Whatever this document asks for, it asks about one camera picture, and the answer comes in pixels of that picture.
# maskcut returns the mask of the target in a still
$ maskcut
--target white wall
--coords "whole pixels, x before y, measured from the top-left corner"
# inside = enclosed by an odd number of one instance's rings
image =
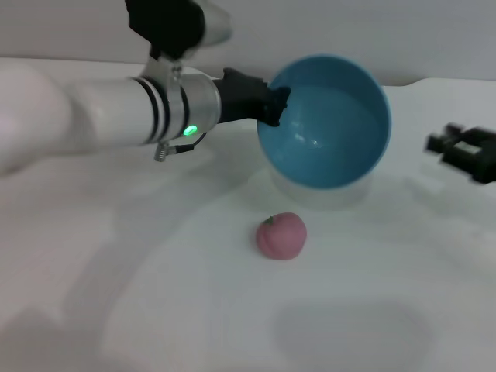
[[[308,53],[351,57],[384,83],[496,79],[496,0],[218,0],[235,25],[196,67],[268,78]],[[2,0],[0,55],[144,62],[124,0]]]

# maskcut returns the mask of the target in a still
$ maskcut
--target green led light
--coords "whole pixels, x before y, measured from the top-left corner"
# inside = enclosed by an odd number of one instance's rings
[[[184,130],[183,134],[185,136],[191,136],[191,135],[195,134],[197,131],[198,131],[198,127],[197,126],[189,126],[188,128],[186,128]]]

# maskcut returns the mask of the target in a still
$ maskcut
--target pink peach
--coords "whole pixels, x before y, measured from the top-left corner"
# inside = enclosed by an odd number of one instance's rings
[[[281,213],[262,222],[257,230],[260,251],[272,260],[297,257],[307,239],[305,224],[294,213]]]

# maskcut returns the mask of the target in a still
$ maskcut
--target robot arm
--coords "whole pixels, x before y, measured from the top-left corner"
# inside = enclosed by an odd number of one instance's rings
[[[189,127],[257,119],[277,126],[289,88],[225,69],[223,79],[182,74],[181,59],[227,40],[229,15],[206,0],[126,0],[129,26],[150,42],[139,77],[61,88],[29,67],[0,70],[0,173],[51,154],[157,144],[156,160],[181,151],[169,141]]]

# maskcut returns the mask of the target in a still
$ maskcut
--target blue bowl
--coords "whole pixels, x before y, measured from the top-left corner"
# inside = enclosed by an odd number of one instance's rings
[[[306,57],[269,86],[291,88],[281,125],[258,123],[268,160],[286,178],[340,188],[375,168],[388,147],[391,113],[381,86],[362,67],[341,57]]]

